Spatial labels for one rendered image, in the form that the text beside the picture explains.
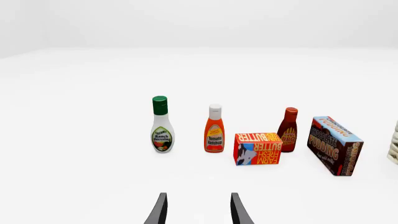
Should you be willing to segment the brown chocolate pudding box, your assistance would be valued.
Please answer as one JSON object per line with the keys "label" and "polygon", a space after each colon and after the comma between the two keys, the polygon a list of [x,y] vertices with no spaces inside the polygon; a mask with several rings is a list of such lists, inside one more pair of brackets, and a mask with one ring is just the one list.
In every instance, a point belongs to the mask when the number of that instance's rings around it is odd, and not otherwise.
{"label": "brown chocolate pudding box", "polygon": [[308,148],[335,176],[351,176],[364,141],[328,116],[314,117]]}

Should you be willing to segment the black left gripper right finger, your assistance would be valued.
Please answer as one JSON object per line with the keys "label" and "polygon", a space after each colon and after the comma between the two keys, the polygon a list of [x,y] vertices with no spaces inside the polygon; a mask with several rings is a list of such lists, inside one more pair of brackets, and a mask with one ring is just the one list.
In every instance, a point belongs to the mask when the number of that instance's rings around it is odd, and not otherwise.
{"label": "black left gripper right finger", "polygon": [[247,213],[238,193],[233,192],[231,194],[230,209],[233,224],[254,224]]}

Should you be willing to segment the red butter box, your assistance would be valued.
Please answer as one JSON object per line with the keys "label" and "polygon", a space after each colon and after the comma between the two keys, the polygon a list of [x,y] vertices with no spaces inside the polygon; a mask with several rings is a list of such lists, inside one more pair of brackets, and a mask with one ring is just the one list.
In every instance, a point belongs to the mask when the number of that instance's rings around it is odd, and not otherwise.
{"label": "red butter box", "polygon": [[276,133],[235,134],[234,161],[237,166],[278,164],[281,149]]}

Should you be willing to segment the white woven basket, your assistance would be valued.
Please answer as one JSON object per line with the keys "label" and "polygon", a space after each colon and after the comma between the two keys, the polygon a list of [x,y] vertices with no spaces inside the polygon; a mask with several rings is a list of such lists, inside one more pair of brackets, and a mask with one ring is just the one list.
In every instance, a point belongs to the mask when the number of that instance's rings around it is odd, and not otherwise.
{"label": "white woven basket", "polygon": [[398,121],[396,122],[395,131],[392,135],[391,145],[387,153],[387,158],[398,165]]}

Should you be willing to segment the white ranch dressing bottle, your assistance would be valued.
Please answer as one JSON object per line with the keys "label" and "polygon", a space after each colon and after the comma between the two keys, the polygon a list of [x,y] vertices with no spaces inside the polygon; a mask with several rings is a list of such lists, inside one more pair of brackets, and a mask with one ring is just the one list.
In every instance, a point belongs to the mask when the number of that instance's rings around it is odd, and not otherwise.
{"label": "white ranch dressing bottle", "polygon": [[154,123],[151,129],[151,143],[156,152],[166,153],[175,142],[175,132],[169,121],[167,97],[155,96],[152,99]]}

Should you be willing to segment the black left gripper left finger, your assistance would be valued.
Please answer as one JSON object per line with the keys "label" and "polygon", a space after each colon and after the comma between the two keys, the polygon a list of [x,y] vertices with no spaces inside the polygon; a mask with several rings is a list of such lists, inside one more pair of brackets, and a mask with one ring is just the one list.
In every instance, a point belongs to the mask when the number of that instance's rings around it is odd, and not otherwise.
{"label": "black left gripper left finger", "polygon": [[165,224],[167,218],[168,201],[165,192],[160,193],[151,213],[144,224]]}

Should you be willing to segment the dark red BBQ sauce bottle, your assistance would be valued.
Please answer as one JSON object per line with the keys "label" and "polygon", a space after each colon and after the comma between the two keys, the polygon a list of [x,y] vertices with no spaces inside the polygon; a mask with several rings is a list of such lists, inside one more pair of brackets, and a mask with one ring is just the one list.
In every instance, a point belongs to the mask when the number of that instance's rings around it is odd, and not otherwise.
{"label": "dark red BBQ sauce bottle", "polygon": [[282,152],[292,152],[297,140],[297,114],[296,108],[286,108],[284,119],[279,126],[277,135],[282,140]]}

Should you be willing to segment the orange tomato ketchup bottle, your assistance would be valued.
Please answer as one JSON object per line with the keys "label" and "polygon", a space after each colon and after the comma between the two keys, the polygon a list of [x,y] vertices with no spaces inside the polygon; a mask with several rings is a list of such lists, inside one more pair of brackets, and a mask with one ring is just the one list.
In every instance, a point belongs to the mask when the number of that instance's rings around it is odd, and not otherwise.
{"label": "orange tomato ketchup bottle", "polygon": [[204,133],[204,148],[206,152],[222,152],[224,150],[224,125],[221,119],[221,105],[209,106],[209,118]]}

